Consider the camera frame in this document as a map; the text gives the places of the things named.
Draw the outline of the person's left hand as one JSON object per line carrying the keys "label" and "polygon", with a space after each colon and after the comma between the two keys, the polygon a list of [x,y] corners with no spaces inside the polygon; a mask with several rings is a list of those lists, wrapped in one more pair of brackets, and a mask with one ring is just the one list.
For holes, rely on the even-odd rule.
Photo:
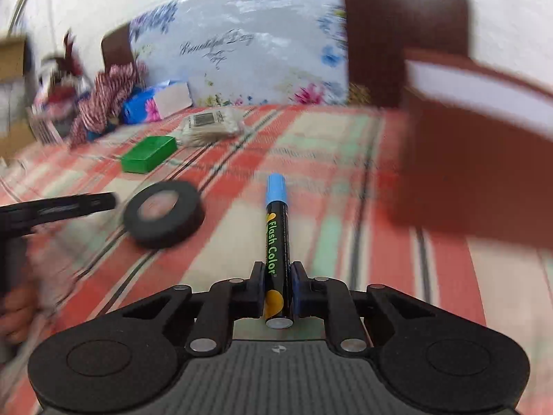
{"label": "person's left hand", "polygon": [[18,285],[1,303],[1,338],[12,345],[25,342],[38,311],[37,282],[28,280]]}

